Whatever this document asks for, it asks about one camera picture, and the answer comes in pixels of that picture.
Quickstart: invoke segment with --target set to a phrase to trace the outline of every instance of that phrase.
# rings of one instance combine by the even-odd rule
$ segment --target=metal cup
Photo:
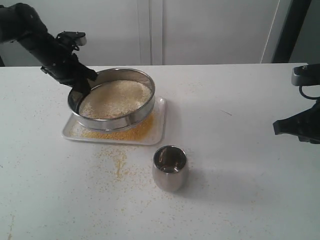
[[[188,178],[188,160],[177,146],[163,146],[153,156],[152,176],[155,184],[167,192],[177,191]]]

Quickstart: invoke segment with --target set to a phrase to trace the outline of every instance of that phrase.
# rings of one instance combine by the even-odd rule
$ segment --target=grain
[[[120,141],[140,141],[144,139],[154,124],[154,114],[151,113],[144,121],[136,127],[127,131],[116,131],[112,133],[101,133],[98,131],[84,131],[81,134],[83,138],[91,139],[109,139]]]
[[[79,113],[91,119],[114,119],[134,112],[150,96],[150,89],[139,82],[116,80],[95,88],[82,101]]]

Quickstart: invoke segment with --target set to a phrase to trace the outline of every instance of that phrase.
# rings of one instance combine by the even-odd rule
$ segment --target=table surface
[[[167,100],[154,146],[63,139],[70,88],[0,67],[0,239],[320,239],[320,146],[273,131],[314,104],[291,85],[299,65],[137,66]],[[152,179],[164,145],[188,155],[177,193]]]

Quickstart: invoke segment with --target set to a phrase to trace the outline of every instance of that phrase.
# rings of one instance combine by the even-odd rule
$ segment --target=cup rim
[[[183,155],[184,155],[184,157],[185,157],[185,162],[183,163],[183,165],[181,166],[181,168],[180,168],[177,172],[165,172],[165,171],[161,170],[161,169],[156,165],[156,163],[155,163],[155,160],[156,160],[155,157],[156,157],[157,153],[160,152],[161,150],[165,149],[165,148],[175,148],[175,149],[178,149],[179,151],[181,151],[181,152],[183,153]],[[186,167],[187,162],[188,162],[188,157],[187,157],[187,154],[185,153],[185,151],[184,151],[182,148],[180,148],[180,147],[178,147],[178,146],[175,146],[175,145],[166,145],[166,146],[162,146],[162,147],[158,148],[158,149],[155,151],[155,153],[154,153],[154,155],[153,155],[152,161],[153,161],[153,166],[154,166],[157,170],[159,170],[160,172],[162,172],[162,173],[164,173],[164,174],[171,175],[171,174],[178,174],[178,173],[180,173],[180,172]]]

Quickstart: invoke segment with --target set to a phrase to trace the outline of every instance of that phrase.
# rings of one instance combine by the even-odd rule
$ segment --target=white tray
[[[165,125],[166,100],[160,96],[155,97],[153,107],[153,125],[147,135],[139,141],[124,141],[113,139],[89,138],[83,137],[84,131],[90,132],[88,128],[80,125],[71,114],[69,120],[62,130],[62,137],[72,141],[82,141],[90,143],[105,143],[105,144],[132,144],[132,145],[154,145],[161,141]]]

